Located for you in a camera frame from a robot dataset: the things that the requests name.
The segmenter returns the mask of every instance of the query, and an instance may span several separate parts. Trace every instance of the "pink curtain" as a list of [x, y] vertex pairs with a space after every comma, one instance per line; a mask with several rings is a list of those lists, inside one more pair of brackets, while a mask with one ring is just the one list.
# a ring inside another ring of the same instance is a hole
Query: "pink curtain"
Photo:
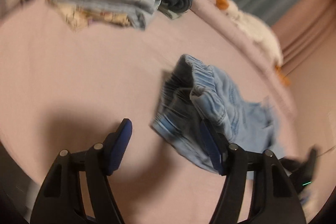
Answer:
[[300, 0], [273, 26], [288, 74], [335, 29], [336, 0]]

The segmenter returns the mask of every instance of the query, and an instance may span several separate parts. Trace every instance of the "green indicator light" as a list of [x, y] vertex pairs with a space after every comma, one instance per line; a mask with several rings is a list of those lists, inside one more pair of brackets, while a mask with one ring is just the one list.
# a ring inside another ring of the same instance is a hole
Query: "green indicator light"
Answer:
[[302, 184], [302, 186], [305, 186], [305, 185], [310, 184], [310, 183], [312, 183], [312, 181], [307, 182], [307, 183], [305, 183], [305, 184]]

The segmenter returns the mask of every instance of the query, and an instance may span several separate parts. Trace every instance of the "white stuffed toy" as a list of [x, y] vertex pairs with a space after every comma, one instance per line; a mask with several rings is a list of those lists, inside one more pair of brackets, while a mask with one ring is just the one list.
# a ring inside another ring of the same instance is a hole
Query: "white stuffed toy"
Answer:
[[284, 57], [279, 40], [272, 29], [260, 18], [240, 11], [233, 0], [226, 1], [228, 7], [223, 13], [261, 48], [273, 66], [281, 67]]

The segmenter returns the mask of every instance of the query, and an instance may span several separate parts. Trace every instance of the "metal pin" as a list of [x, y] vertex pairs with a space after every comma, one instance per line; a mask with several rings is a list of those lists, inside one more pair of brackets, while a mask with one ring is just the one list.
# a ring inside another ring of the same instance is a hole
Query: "metal pin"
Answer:
[[273, 154], [273, 152], [271, 151], [271, 150], [265, 150], [265, 155], [266, 156], [269, 156], [269, 157], [272, 157], [274, 154]]
[[62, 151], [59, 153], [59, 155], [62, 156], [62, 157], [66, 156], [67, 154], [68, 154], [68, 151], [67, 151], [66, 149], [62, 150]]
[[100, 149], [103, 148], [103, 144], [102, 144], [102, 143], [96, 143], [96, 144], [93, 146], [93, 148], [94, 148], [95, 150], [100, 150]]
[[238, 148], [239, 148], [239, 146], [236, 145], [235, 143], [231, 143], [231, 144], [229, 145], [229, 149], [231, 149], [231, 150], [236, 151], [236, 150], [238, 150]]

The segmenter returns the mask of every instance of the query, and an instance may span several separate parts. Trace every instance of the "blue gripper pad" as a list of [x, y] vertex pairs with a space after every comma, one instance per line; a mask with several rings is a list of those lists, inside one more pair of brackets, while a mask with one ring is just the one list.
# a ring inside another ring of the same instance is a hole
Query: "blue gripper pad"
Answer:
[[220, 175], [224, 175], [221, 152], [204, 121], [201, 121], [201, 124], [199, 125], [199, 131], [201, 133], [205, 149], [208, 152], [212, 162], [213, 168], [217, 170]]
[[123, 119], [115, 133], [110, 133], [104, 140], [104, 171], [112, 175], [120, 166], [126, 147], [132, 135], [132, 122]]

